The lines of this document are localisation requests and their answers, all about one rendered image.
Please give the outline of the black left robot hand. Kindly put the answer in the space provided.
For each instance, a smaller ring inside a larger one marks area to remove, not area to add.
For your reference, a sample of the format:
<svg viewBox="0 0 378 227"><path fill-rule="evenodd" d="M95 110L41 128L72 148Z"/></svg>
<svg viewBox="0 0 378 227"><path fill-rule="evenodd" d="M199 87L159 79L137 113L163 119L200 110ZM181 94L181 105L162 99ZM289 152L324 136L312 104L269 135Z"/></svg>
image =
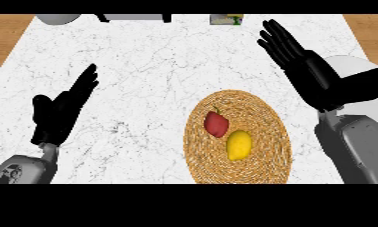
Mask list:
<svg viewBox="0 0 378 227"><path fill-rule="evenodd" d="M36 123L33 144L52 143L60 146L66 142L80 111L100 84L97 78L97 65L92 64L79 76L72 89L63 91L55 99L44 94L33 98Z"/></svg>

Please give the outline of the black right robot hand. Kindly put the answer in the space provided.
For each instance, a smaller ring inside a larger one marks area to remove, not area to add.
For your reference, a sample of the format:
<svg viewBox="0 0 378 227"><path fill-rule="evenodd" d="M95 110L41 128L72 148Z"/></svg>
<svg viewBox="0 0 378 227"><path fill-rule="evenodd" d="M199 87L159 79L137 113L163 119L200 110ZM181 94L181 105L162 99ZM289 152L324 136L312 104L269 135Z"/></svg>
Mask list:
<svg viewBox="0 0 378 227"><path fill-rule="evenodd" d="M280 65L305 102L320 111L378 99L378 68L340 77L321 55L303 48L277 20L264 21L259 45Z"/></svg>

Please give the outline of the white plate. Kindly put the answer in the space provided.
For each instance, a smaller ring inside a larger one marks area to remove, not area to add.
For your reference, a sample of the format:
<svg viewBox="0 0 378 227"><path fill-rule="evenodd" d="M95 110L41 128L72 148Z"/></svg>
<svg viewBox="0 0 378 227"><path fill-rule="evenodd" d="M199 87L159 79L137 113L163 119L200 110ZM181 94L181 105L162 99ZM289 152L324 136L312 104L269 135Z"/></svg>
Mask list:
<svg viewBox="0 0 378 227"><path fill-rule="evenodd" d="M342 78L378 68L378 65L368 59L346 55L328 57L327 62ZM378 99L346 104L345 108L337 111L337 115L367 115L378 122Z"/></svg>

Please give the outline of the yellow lemon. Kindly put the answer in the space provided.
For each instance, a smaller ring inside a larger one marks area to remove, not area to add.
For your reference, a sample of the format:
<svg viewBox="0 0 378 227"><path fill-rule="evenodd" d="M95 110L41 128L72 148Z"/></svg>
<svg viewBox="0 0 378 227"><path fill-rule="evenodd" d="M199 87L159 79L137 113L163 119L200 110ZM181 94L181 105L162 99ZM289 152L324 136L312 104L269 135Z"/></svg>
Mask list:
<svg viewBox="0 0 378 227"><path fill-rule="evenodd" d="M227 151L228 158L231 161L243 160L252 153L253 139L252 135L243 131L237 130L228 138Z"/></svg>

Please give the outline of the round woven wicker placemat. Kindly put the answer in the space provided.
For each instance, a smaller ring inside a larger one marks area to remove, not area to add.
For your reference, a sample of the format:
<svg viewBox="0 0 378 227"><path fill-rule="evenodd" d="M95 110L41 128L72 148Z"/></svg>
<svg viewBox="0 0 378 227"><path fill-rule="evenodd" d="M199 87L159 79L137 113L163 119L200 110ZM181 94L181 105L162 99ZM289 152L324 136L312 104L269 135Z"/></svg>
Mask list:
<svg viewBox="0 0 378 227"><path fill-rule="evenodd" d="M222 138L204 128L206 116L216 110L230 120ZM253 148L243 160L231 161L227 141L237 130L252 135ZM289 181L293 153L286 125L269 104L243 90L215 92L200 101L187 122L184 152L197 183L284 184Z"/></svg>

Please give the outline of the small grey and green box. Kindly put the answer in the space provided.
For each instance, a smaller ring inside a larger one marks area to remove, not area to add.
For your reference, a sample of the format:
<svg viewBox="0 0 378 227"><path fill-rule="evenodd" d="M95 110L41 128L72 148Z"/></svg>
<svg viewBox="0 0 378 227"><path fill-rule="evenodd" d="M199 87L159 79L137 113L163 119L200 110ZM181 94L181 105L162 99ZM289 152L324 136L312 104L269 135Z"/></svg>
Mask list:
<svg viewBox="0 0 378 227"><path fill-rule="evenodd" d="M241 25L244 20L243 14L212 14L212 25Z"/></svg>

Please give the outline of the red pepper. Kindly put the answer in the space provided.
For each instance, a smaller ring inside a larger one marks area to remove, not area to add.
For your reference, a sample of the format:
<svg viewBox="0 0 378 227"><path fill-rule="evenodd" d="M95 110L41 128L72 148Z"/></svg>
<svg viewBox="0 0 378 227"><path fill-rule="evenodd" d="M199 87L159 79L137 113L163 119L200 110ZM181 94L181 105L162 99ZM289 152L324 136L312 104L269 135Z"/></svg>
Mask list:
<svg viewBox="0 0 378 227"><path fill-rule="evenodd" d="M216 108L215 111L210 111L204 120L204 128L207 132L216 137L222 138L230 129L230 120L221 114L221 109Z"/></svg>

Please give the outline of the grey round bowl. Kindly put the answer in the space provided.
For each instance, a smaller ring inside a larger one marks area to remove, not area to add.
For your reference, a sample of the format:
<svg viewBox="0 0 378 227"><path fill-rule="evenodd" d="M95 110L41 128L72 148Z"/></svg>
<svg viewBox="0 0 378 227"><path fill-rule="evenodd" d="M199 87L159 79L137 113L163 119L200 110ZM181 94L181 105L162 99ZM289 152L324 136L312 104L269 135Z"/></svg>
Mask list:
<svg viewBox="0 0 378 227"><path fill-rule="evenodd" d="M80 17L80 14L38 14L36 17L48 25L66 25Z"/></svg>

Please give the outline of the grey appliance with black legs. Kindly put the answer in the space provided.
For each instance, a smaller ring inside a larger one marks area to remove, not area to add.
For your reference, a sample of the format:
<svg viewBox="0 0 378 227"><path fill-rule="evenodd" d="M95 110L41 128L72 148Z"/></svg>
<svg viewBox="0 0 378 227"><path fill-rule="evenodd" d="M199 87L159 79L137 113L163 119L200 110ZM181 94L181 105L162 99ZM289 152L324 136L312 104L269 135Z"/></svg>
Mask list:
<svg viewBox="0 0 378 227"><path fill-rule="evenodd" d="M113 20L162 20L165 23L172 22L172 14L95 14L101 22Z"/></svg>

